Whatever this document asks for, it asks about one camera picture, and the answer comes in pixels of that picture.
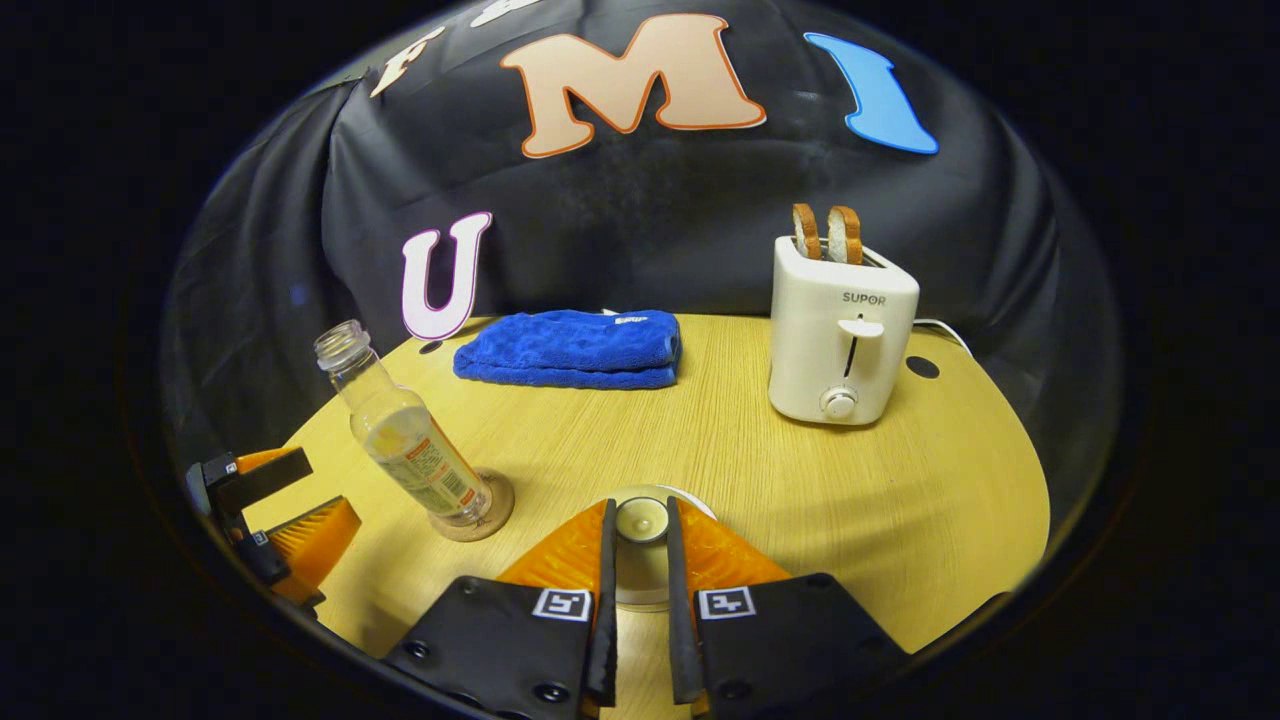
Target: white letter u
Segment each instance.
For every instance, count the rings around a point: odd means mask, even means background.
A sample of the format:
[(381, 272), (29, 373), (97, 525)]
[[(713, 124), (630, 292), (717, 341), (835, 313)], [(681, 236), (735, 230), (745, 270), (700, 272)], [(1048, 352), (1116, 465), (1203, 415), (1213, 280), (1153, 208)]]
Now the white letter u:
[(440, 240), (439, 231), (419, 233), (404, 242), (404, 286), (401, 311), (404, 327), (421, 340), (444, 340), (462, 328), (471, 316), (476, 299), (476, 264), (480, 260), (480, 234), (493, 222), (489, 213), (475, 213), (453, 223), (449, 234), (458, 242), (453, 261), (453, 293), (444, 307), (431, 307), (426, 301), (426, 278), (431, 249)]

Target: blue towel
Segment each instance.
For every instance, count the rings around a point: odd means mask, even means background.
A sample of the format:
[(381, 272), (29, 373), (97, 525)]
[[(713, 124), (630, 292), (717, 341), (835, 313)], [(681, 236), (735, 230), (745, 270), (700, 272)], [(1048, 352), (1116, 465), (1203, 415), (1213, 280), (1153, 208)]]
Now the blue towel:
[(671, 313), (521, 313), (460, 347), (453, 372), (508, 384), (659, 388), (676, 383), (680, 352), (680, 324)]

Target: clear bottle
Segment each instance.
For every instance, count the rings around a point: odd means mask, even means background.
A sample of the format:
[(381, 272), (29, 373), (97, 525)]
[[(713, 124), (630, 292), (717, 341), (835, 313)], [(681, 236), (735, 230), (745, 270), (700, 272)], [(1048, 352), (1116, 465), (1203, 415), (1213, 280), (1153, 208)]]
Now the clear bottle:
[(316, 364), (351, 409), (351, 433), (388, 475), (449, 525), (489, 510), (489, 487), (458, 455), (413, 391), (392, 382), (369, 333), (347, 320), (315, 342)]

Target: toaster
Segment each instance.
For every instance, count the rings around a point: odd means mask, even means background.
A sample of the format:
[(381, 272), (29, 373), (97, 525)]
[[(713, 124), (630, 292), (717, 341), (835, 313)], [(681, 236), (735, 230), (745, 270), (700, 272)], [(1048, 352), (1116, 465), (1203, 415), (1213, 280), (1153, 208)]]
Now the toaster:
[(796, 420), (874, 423), (893, 392), (919, 297), (915, 278), (869, 247), (851, 265), (805, 258), (794, 237), (777, 238), (769, 402)]

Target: white cable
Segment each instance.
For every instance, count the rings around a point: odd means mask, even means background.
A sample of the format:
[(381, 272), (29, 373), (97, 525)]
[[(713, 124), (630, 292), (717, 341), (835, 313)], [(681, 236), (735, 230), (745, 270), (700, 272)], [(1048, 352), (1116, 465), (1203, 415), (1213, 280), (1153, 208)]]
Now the white cable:
[(937, 325), (937, 327), (947, 331), (947, 333), (951, 337), (956, 338), (956, 342), (960, 343), (960, 347), (963, 347), (964, 351), (969, 354), (969, 357), (973, 357), (973, 351), (969, 350), (968, 345), (965, 345), (964, 338), (960, 337), (960, 333), (955, 332), (951, 328), (951, 325), (943, 323), (942, 320), (934, 320), (933, 318), (920, 318), (920, 319), (915, 320), (915, 323), (913, 323), (913, 324), (915, 324), (915, 325)]

